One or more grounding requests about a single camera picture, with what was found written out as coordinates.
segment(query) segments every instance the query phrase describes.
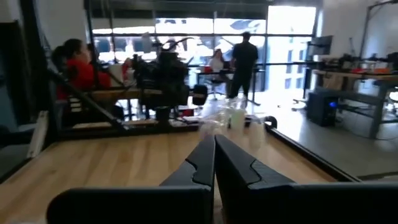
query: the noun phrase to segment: desk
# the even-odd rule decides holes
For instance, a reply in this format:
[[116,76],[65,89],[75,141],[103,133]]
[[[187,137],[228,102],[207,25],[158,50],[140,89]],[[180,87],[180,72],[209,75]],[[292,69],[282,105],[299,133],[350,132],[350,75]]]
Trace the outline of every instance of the desk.
[[[57,142],[0,185],[0,223],[41,219],[51,199],[72,187],[157,186],[199,140],[196,132]],[[248,141],[245,136],[238,143],[298,183],[334,181],[271,135],[260,149],[249,149]],[[215,210],[220,207],[216,189]]]
[[384,102],[386,100],[388,91],[391,88],[398,86],[398,75],[357,74],[357,73],[343,73],[343,72],[326,72],[326,71],[320,71],[320,70],[314,70],[313,73],[316,75],[320,75],[320,76],[331,75],[331,76],[352,78],[353,80],[359,80],[359,79],[375,80],[375,85],[377,85],[379,87],[377,96],[370,96],[370,95],[365,95],[365,94],[361,94],[361,93],[356,93],[354,91],[351,91],[350,89],[347,90],[346,88],[343,87],[344,85],[342,85],[342,87],[339,89],[334,88],[334,90],[329,90],[329,91],[334,92],[334,94],[336,96],[339,96],[340,98],[358,101],[358,102],[366,103],[368,105],[375,106],[373,113],[369,113],[369,112],[362,113],[359,111],[348,110],[348,111],[358,113],[358,114],[361,114],[363,116],[367,116],[368,118],[373,119],[372,123],[371,123],[370,131],[369,131],[369,136],[368,136],[369,138],[376,139],[377,133],[379,132],[380,124],[398,123],[398,119],[383,120],[383,114],[382,114],[382,111],[384,109]]
[[[255,101],[255,95],[256,95],[256,75],[257,75],[257,73],[264,73],[264,72],[266,72],[265,70],[262,70],[262,69],[253,69],[253,75],[252,75],[252,80],[253,80],[253,83],[252,83],[252,92],[253,92],[253,95],[252,95],[252,99],[251,100],[249,100],[248,99],[248,101],[249,102],[251,102],[251,103],[253,103],[254,105],[256,105],[256,106],[260,106],[261,104],[260,103],[256,103],[256,101]],[[233,71],[223,71],[223,74],[226,74],[226,75],[229,75],[229,74],[233,74],[234,72]],[[220,74],[220,72],[199,72],[199,73],[197,73],[197,84],[199,84],[199,77],[200,76],[205,76],[205,75],[219,75]]]

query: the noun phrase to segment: man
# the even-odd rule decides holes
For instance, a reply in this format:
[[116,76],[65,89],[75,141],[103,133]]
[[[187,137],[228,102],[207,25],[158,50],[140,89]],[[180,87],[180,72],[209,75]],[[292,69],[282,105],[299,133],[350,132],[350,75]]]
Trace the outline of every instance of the man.
[[257,47],[249,42],[250,33],[244,32],[242,36],[243,41],[240,44],[236,44],[232,52],[231,68],[235,70],[235,73],[232,79],[231,94],[229,97],[237,97],[240,87],[243,87],[243,95],[247,99],[251,75],[259,56]]

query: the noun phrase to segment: computer tower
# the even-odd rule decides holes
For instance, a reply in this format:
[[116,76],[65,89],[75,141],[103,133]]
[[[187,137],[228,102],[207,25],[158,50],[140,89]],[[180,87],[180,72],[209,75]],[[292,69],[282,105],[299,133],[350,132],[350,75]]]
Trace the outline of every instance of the computer tower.
[[338,97],[329,93],[310,93],[307,102],[307,118],[315,124],[334,126]]

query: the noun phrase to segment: black shirt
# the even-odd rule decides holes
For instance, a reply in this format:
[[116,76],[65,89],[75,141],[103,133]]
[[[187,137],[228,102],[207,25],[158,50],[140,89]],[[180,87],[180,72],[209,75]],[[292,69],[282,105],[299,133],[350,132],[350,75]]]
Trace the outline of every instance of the black shirt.
[[257,47],[249,42],[236,44],[232,51],[232,57],[236,59],[236,70],[252,70],[255,62],[259,58]]

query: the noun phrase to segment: blue light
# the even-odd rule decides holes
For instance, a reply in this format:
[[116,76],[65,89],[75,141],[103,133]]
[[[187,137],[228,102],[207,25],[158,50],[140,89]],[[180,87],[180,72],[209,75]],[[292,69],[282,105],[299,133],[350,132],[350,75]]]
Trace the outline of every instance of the blue light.
[[329,106],[330,106],[331,108],[336,108],[336,107],[337,107],[337,103],[336,103],[336,102],[330,102],[330,103],[329,103]]

